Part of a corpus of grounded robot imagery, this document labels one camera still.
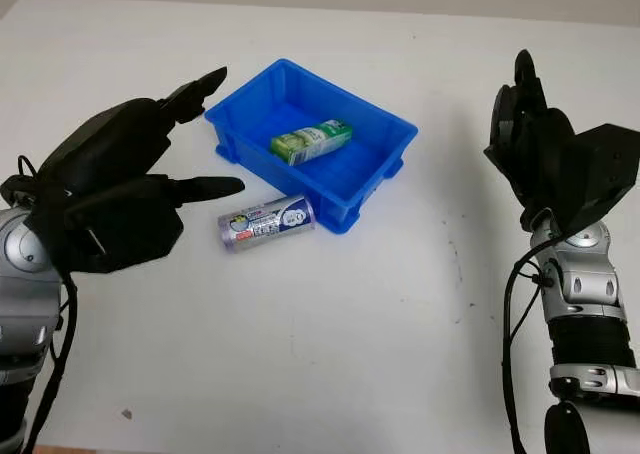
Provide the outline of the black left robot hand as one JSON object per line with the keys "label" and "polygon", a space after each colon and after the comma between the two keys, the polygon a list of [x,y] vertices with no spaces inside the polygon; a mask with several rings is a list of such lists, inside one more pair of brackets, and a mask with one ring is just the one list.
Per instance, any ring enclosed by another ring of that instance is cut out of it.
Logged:
{"label": "black left robot hand", "polygon": [[77,128],[43,162],[27,226],[61,273],[111,273],[167,256],[188,203],[244,190],[236,177],[176,180],[151,168],[170,132],[204,111],[227,76],[216,69],[164,99],[136,98]]}

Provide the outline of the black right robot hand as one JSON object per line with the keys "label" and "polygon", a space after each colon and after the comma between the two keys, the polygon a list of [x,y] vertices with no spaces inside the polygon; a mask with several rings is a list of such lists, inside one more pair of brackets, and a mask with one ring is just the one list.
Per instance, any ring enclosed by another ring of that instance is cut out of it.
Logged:
{"label": "black right robot hand", "polygon": [[560,140],[545,136],[563,136],[568,128],[566,116],[547,105],[530,52],[520,50],[514,63],[514,84],[502,85],[496,94],[484,155],[507,179],[524,208],[520,223],[525,231],[530,232],[535,218],[549,207],[541,181],[543,155]]}

